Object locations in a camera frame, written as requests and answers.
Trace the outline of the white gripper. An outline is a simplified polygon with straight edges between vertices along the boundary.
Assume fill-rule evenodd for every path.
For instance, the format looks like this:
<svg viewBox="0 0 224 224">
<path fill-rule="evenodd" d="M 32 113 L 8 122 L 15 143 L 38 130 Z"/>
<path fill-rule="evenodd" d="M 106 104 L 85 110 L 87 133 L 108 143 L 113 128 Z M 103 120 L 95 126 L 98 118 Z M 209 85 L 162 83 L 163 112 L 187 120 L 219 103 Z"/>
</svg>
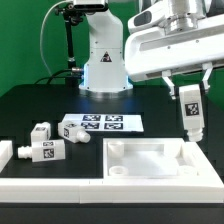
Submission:
<svg viewBox="0 0 224 224">
<path fill-rule="evenodd" d="M 176 98 L 172 75 L 203 70 L 202 91 L 210 89 L 213 68 L 224 66 L 224 14 L 194 13 L 167 17 L 146 9 L 128 21 L 125 68 L 134 82 L 162 77 Z"/>
</svg>

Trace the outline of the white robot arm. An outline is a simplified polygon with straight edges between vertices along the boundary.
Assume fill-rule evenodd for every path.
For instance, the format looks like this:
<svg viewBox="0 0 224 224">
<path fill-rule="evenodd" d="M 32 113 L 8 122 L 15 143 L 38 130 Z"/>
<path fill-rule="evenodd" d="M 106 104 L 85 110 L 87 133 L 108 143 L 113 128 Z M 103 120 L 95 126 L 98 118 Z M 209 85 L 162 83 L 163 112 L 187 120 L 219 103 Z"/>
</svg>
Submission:
<svg viewBox="0 0 224 224">
<path fill-rule="evenodd" d="M 139 13 L 122 22 L 108 3 L 73 0 L 87 16 L 90 56 L 84 65 L 82 91 L 119 94 L 134 82 L 203 70 L 203 87 L 214 68 L 224 66 L 224 0 L 138 0 Z"/>
</svg>

